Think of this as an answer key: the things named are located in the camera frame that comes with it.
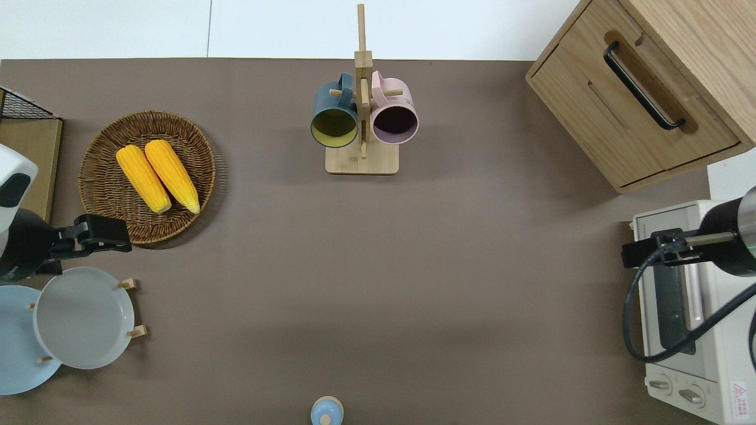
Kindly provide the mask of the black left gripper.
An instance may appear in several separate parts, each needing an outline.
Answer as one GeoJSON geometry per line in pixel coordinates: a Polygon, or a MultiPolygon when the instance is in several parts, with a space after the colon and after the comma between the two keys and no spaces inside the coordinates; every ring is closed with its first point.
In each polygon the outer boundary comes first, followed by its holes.
{"type": "Polygon", "coordinates": [[[110,251],[132,252],[124,220],[83,214],[73,225],[56,229],[33,211],[19,209],[2,252],[1,282],[20,282],[38,274],[57,276],[63,272],[60,260],[110,251]]]}

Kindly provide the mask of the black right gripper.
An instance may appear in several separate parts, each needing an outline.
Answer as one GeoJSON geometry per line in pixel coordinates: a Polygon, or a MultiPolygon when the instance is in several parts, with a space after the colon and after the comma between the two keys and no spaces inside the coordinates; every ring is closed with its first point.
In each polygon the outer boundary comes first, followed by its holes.
{"type": "MultiPolygon", "coordinates": [[[[640,268],[644,263],[648,263],[648,266],[658,264],[669,267],[701,263],[700,253],[694,251],[687,240],[702,234],[737,234],[741,201],[739,197],[708,210],[702,218],[699,230],[683,231],[681,228],[671,228],[654,231],[651,233],[650,240],[639,240],[622,245],[621,259],[624,268],[640,268]]],[[[724,272],[735,276],[744,275],[739,237],[736,236],[732,240],[721,241],[717,244],[704,245],[701,251],[708,261],[712,261],[724,272]]]]}

